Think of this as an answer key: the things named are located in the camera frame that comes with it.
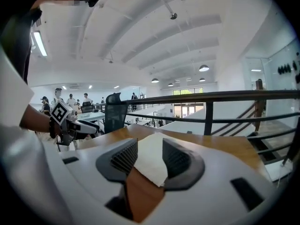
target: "chair headrest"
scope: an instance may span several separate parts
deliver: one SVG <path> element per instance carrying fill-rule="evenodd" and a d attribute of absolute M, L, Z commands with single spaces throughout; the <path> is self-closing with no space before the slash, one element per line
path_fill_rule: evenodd
<path fill-rule="evenodd" d="M 121 104 L 121 99 L 120 99 L 120 92 L 118 93 L 114 93 L 114 94 L 111 94 L 109 95 L 107 98 L 106 98 L 106 104 L 108 105 L 116 105 L 116 104 Z"/>

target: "railing post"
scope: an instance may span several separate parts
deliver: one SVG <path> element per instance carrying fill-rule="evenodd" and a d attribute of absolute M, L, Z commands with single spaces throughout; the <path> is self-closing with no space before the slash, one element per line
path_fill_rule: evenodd
<path fill-rule="evenodd" d="M 214 103 L 207 102 L 206 103 L 206 114 L 205 114 L 206 121 L 205 121 L 204 135 L 211 134 L 213 113 L 214 113 Z"/>

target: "person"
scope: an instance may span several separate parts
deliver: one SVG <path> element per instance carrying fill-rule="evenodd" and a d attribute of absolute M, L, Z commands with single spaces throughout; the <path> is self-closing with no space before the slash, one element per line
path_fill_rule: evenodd
<path fill-rule="evenodd" d="M 51 102 L 51 110 L 55 107 L 55 104 L 58 101 L 63 101 L 63 99 L 61 98 L 61 88 L 56 88 L 54 93 L 55 93 L 55 98 Z"/>
<path fill-rule="evenodd" d="M 44 105 L 42 112 L 44 114 L 46 114 L 47 116 L 50 116 L 50 105 L 49 105 L 48 98 L 43 96 L 42 101 L 43 101 L 43 105 Z"/>
<path fill-rule="evenodd" d="M 47 1 L 65 2 L 78 0 L 14 0 L 14 6 L 7 6 L 1 13 L 0 41 L 8 59 L 19 76 L 27 83 L 28 67 L 31 52 L 30 29 L 41 17 L 39 6 Z M 49 116 L 38 112 L 28 105 L 20 126 L 36 131 L 60 135 L 60 127 Z"/>
<path fill-rule="evenodd" d="M 68 98 L 68 100 L 67 100 L 67 105 L 69 105 L 74 110 L 75 104 L 76 104 L 76 101 L 73 98 L 73 94 L 70 94 L 70 98 Z"/>
<path fill-rule="evenodd" d="M 159 127 L 162 127 L 164 125 L 164 122 L 162 120 L 158 121 Z"/>
<path fill-rule="evenodd" d="M 83 102 L 84 103 L 90 102 L 90 104 L 93 104 L 93 100 L 90 99 L 90 98 L 88 98 L 88 94 L 87 93 L 84 94 L 84 101 Z"/>
<path fill-rule="evenodd" d="M 137 99 L 137 95 L 133 92 L 131 96 L 131 100 Z M 136 110 L 136 105 L 132 105 L 132 110 Z"/>

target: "bracelet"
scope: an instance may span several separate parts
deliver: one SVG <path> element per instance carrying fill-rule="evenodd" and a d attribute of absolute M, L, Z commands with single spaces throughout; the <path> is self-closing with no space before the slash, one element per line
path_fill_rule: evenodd
<path fill-rule="evenodd" d="M 49 131 L 50 131 L 50 137 L 54 139 L 56 137 L 55 131 L 54 131 L 54 119 L 50 117 L 49 121 Z"/>

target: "ceiling light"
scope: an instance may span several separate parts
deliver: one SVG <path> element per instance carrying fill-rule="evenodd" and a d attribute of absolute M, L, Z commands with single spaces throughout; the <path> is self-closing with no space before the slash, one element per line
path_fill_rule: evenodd
<path fill-rule="evenodd" d="M 205 72 L 207 70 L 209 70 L 210 68 L 207 66 L 207 65 L 202 65 L 200 68 L 199 68 L 199 71 L 200 72 Z"/>
<path fill-rule="evenodd" d="M 157 78 L 153 78 L 151 82 L 152 82 L 152 83 L 158 83 L 159 80 L 158 80 Z"/>
<path fill-rule="evenodd" d="M 42 55 L 44 57 L 46 57 L 47 53 L 46 53 L 46 50 L 44 48 L 44 44 L 43 44 L 43 41 L 42 41 L 42 37 L 41 37 L 40 31 L 34 32 L 33 35 L 34 35 L 34 38 L 36 39 L 37 45 L 38 45 L 38 47 L 39 47 Z"/>

